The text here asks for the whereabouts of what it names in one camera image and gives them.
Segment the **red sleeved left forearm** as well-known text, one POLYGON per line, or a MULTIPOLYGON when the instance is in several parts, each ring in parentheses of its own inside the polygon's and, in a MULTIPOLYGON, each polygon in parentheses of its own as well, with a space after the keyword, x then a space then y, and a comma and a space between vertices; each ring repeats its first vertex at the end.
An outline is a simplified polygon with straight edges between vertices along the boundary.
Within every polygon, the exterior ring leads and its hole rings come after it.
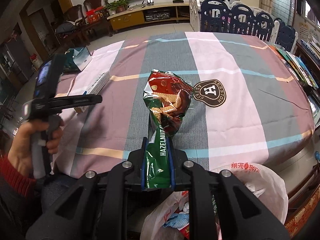
POLYGON ((1 177, 17 194, 23 197, 27 197, 36 185, 35 179, 21 175, 7 157, 1 159, 1 177))

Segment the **person's left hand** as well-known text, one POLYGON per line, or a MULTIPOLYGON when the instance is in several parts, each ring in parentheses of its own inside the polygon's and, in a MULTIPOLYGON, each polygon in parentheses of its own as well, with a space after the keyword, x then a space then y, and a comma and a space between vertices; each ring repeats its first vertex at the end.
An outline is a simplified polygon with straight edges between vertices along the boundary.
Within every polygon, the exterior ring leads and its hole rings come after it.
MULTIPOLYGON (((52 133, 52 140, 46 143, 48 153, 51 155, 58 152, 59 143, 63 135, 61 127, 64 125, 63 120, 60 120, 59 127, 52 133)), ((33 169, 31 136, 36 132, 46 131, 48 127, 49 124, 47 122, 35 119, 23 123, 18 129, 8 153, 8 161, 21 175, 29 177, 33 169)))

